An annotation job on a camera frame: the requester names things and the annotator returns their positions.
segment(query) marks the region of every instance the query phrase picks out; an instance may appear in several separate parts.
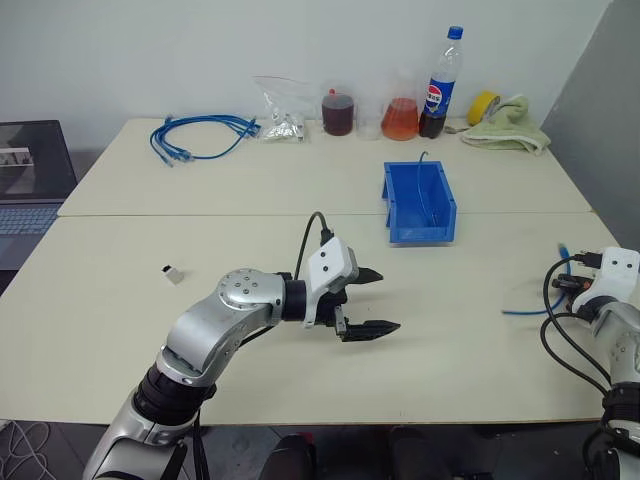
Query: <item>bottle cap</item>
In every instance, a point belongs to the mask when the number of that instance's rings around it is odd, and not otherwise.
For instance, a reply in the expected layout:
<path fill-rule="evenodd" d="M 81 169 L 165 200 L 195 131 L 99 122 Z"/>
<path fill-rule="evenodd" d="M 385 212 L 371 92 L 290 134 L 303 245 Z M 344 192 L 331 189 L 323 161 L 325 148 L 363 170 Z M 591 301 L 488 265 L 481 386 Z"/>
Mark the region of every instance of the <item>bottle cap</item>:
<path fill-rule="evenodd" d="M 462 27 L 457 25 L 451 26 L 449 27 L 449 34 L 447 35 L 447 38 L 450 38 L 451 40 L 460 40 L 462 38 L 463 30 L 464 29 Z"/>

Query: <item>beaker with orange liquid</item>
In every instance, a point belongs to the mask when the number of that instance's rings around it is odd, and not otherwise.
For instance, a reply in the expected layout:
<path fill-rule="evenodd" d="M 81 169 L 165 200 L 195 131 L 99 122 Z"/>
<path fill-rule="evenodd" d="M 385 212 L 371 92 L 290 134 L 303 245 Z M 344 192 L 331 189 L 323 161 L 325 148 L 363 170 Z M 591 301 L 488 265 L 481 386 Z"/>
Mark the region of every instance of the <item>beaker with orange liquid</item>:
<path fill-rule="evenodd" d="M 382 124 L 385 137 L 411 140 L 418 134 L 418 103 L 415 79 L 408 71 L 399 72 L 391 82 L 391 98 Z"/>

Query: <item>glass beaker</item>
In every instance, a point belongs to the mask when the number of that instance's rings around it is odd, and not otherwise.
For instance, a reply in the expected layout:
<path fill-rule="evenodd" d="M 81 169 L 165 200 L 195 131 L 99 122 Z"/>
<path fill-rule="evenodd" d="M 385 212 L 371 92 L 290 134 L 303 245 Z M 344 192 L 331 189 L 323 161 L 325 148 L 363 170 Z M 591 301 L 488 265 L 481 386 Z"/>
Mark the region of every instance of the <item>glass beaker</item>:
<path fill-rule="evenodd" d="M 353 129 L 353 97 L 330 89 L 322 99 L 322 124 L 330 135 L 347 135 Z"/>
<path fill-rule="evenodd" d="M 375 97 L 358 98 L 356 105 L 356 134 L 363 140 L 380 138 L 382 101 Z"/>
<path fill-rule="evenodd" d="M 392 140 L 411 140 L 418 134 L 418 103 L 415 77 L 399 71 L 391 80 L 390 100 L 382 119 L 382 133 Z"/>

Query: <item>pepsi bottle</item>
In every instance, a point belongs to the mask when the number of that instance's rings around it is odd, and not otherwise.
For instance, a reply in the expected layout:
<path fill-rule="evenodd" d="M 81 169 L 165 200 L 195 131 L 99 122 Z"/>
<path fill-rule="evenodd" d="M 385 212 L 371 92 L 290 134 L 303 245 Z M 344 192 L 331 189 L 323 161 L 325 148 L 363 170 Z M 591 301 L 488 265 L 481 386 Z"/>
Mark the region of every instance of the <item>pepsi bottle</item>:
<path fill-rule="evenodd" d="M 449 28 L 447 44 L 431 74 L 427 87 L 427 100 L 420 115 L 418 131 L 421 137 L 436 138 L 442 132 L 447 118 L 447 109 L 451 101 L 453 86 L 462 66 L 462 27 Z"/>

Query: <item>plastic bag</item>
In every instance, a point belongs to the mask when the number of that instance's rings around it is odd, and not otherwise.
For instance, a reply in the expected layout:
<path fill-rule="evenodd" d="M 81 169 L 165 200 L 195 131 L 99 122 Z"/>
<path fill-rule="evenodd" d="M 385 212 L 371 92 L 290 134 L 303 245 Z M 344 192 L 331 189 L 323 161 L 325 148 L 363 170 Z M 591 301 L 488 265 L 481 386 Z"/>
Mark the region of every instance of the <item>plastic bag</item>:
<path fill-rule="evenodd" d="M 315 118 L 311 86 L 282 77 L 254 77 L 262 90 L 267 110 L 259 139 L 265 142 L 298 143 L 305 138 L 305 119 Z"/>

